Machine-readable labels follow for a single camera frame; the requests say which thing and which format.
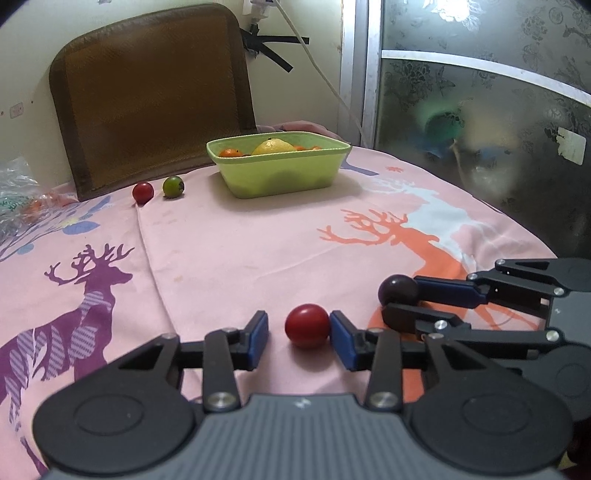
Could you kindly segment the dark purple cherry tomato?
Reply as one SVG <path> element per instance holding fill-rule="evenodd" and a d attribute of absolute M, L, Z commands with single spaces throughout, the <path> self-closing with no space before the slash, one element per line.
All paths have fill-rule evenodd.
<path fill-rule="evenodd" d="M 411 277 L 394 274 L 386 278 L 378 289 L 378 299 L 383 306 L 388 304 L 417 305 L 419 285 Z"/>

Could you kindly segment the red cherry tomato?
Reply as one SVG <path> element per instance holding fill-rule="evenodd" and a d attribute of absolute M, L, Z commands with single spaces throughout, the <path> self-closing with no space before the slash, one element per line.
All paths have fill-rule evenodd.
<path fill-rule="evenodd" d="M 149 182 L 137 183 L 131 191 L 134 202 L 139 205 L 145 205 L 154 196 L 154 188 Z"/>
<path fill-rule="evenodd" d="M 317 304 L 295 307 L 284 322 L 287 338 L 295 347 L 315 349 L 327 343 L 331 334 L 329 314 Z"/>

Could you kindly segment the green cherry tomato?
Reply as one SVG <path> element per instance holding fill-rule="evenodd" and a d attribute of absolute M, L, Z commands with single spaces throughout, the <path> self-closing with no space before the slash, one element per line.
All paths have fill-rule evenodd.
<path fill-rule="evenodd" d="M 162 193 L 165 199 L 176 199 L 184 194 L 184 181 L 179 176 L 170 176 L 162 183 Z"/>

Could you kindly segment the pink deer print bedsheet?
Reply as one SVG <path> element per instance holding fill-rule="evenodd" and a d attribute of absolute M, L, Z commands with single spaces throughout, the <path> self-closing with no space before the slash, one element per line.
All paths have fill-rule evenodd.
<path fill-rule="evenodd" d="M 137 206 L 129 189 L 61 208 L 1 244 L 1 475 L 44 470 L 39 404 L 167 332 L 197 340 L 270 317 L 245 394 L 360 393 L 329 349 L 294 350 L 283 331 L 304 303 L 381 322 L 380 283 L 402 273 L 464 278 L 550 248 L 500 211 L 424 169 L 355 148 L 331 187 L 240 200 L 213 168 L 176 200 Z"/>

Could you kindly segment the frosted glass sliding door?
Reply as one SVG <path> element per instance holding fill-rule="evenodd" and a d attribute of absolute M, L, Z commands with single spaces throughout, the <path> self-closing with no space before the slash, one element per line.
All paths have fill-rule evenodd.
<path fill-rule="evenodd" d="M 342 3 L 339 135 L 590 253 L 590 5 Z"/>

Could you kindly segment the green plastic basket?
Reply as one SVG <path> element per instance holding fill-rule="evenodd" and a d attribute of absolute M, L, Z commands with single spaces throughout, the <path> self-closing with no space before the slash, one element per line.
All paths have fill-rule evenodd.
<path fill-rule="evenodd" d="M 252 155 L 252 150 L 268 138 L 283 139 L 297 150 Z M 228 148 L 242 151 L 243 156 L 218 156 Z M 351 151 L 349 143 L 304 131 L 226 137 L 206 144 L 206 152 L 225 185 L 236 198 L 242 199 L 329 187 Z"/>

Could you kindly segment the yellow lemon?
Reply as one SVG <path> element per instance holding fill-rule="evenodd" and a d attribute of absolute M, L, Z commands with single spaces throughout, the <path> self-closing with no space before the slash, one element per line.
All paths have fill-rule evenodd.
<path fill-rule="evenodd" d="M 252 155 L 294 152 L 297 148 L 280 138 L 268 138 L 252 150 Z"/>

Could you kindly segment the clear plastic bag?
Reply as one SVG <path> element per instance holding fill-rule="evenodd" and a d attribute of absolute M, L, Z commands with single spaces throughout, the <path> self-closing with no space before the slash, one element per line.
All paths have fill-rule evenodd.
<path fill-rule="evenodd" d="M 46 190 L 23 157 L 1 164 L 1 246 L 8 246 L 79 204 L 72 193 Z"/>

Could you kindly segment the orange fruit in basket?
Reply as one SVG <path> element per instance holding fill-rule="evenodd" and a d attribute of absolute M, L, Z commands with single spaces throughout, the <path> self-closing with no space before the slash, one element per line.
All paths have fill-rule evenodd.
<path fill-rule="evenodd" d="M 222 158 L 238 158 L 238 157 L 242 157 L 243 153 L 242 153 L 242 151 L 240 151 L 238 149 L 228 148 L 228 149 L 221 150 L 221 152 L 219 152 L 218 156 L 222 157 Z"/>

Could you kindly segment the brown woven seat cushion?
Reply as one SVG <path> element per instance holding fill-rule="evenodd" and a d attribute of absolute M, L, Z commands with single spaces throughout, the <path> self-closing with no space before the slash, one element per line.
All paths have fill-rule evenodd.
<path fill-rule="evenodd" d="M 256 131 L 242 31 L 215 3 L 80 36 L 49 86 L 81 201 L 205 166 L 207 142 Z"/>

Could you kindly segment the white power strip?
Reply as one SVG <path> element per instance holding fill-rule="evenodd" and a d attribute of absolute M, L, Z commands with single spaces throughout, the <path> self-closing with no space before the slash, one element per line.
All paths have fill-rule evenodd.
<path fill-rule="evenodd" d="M 242 15 L 253 23 L 266 19 L 270 15 L 270 8 L 276 7 L 279 2 L 274 0 L 243 0 Z"/>

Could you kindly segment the white wall socket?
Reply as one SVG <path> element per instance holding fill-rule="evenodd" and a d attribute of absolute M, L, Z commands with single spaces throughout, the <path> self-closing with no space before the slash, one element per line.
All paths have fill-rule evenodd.
<path fill-rule="evenodd" d="M 10 118 L 18 118 L 24 113 L 24 104 L 19 102 L 10 108 Z"/>

